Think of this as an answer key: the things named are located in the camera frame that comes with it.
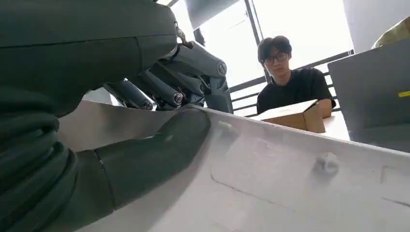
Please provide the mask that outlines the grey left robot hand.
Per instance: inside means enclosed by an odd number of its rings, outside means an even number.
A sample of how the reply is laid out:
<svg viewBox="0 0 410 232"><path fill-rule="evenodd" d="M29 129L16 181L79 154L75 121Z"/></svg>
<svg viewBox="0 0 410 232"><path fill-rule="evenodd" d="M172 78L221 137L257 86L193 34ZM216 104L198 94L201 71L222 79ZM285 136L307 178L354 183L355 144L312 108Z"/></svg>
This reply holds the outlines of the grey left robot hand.
<svg viewBox="0 0 410 232"><path fill-rule="evenodd" d="M203 110L232 113L224 62L188 42L155 0L0 3L0 229L74 232L189 167L209 133ZM129 84L177 114L154 135L74 152L59 119Z"/></svg>

